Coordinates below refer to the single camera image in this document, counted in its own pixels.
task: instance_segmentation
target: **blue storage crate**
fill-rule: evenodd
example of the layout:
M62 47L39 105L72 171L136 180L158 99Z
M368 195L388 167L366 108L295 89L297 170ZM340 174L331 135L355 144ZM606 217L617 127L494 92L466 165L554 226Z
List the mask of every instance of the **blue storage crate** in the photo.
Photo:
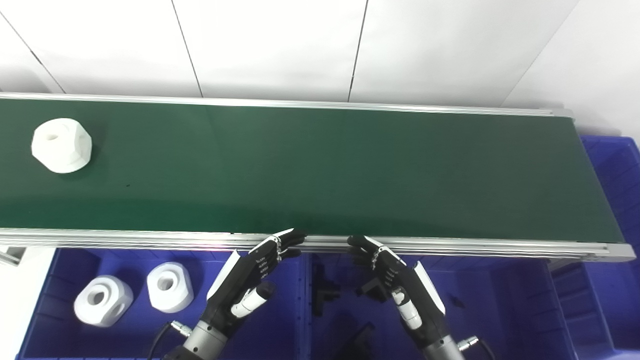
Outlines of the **blue storage crate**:
M640 155L631 138L582 142L618 225L640 254ZM640 260L579 263L553 273L580 360L640 359Z
M498 359L575 359L547 262L542 259L403 256L421 261L438 290L456 341L479 336ZM401 326L391 300L380 304L355 289L370 278L351 264L349 255L318 254L313 266L324 266L325 279L341 288L340 298L326 302L312 319L312 360L331 360L347 339L368 322L375 329L370 345L375 359L423 360ZM486 360L479 347L467 360Z
M189 326L197 323L205 307L207 290L228 255L228 252L58 249L17 359L146 358L154 336L165 322L178 320ZM306 259L288 259L269 276L278 285L276 293L247 319L228 342L221 359L304 358L305 350L298 344L307 342L300 338L308 327L300 308L301 298L306 296ZM148 297L146 276L165 261L177 261L187 268L195 295L187 308L175 314L154 309ZM98 275L115 275L134 293L131 307L107 328L81 323L73 310L77 294ZM182 342L184 338L169 332L158 346L157 357Z

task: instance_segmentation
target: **white thumb segment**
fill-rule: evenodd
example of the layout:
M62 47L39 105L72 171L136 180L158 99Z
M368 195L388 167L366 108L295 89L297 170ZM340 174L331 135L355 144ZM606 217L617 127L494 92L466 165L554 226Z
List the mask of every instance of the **white thumb segment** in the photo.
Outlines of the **white thumb segment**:
M418 309L415 308L411 299L406 297L404 289L397 288L392 290L391 296L394 298L398 311L400 311L400 316L402 316L409 329L415 330L422 326L422 318L418 314Z
M256 310L260 305L264 304L267 299L258 294L256 288L247 290L239 303L231 307L231 313L236 318L244 318Z

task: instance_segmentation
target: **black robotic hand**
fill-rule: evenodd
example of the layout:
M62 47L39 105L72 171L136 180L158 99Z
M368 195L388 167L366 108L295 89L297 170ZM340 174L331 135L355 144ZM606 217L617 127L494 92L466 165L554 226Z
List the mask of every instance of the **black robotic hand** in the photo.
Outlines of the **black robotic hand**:
M300 255L299 250L289 247L301 244L305 237L288 229L269 236L245 256L233 251L207 292L207 307L198 325L184 345L173 349L165 360L217 359L246 316L274 294L275 285L262 279L281 260Z
M445 308L429 275L418 261L412 267L384 244L368 236L350 236L356 265L369 266L394 299L402 325L432 360L464 359L445 323Z
M289 249L301 244L305 234L288 229L266 238L246 256L233 251L207 292L207 307L200 317L226 337L231 337L244 318L274 293L275 285L262 279L286 258L300 255Z

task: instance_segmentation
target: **palm of robotic hand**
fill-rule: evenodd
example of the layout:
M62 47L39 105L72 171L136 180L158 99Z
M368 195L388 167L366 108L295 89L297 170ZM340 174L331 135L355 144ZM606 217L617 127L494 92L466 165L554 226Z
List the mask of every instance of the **palm of robotic hand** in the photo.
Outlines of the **palm of robotic hand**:
M402 325L419 349L449 335L444 304L419 261L409 267L388 247L368 236L350 236L348 243L354 264L370 267L394 299Z
M207 293L207 307L200 320L231 337L246 316L274 294L275 285L262 279L281 260L299 256L299 250L289 247L301 244L305 237L288 229L269 236L245 256L233 251Z

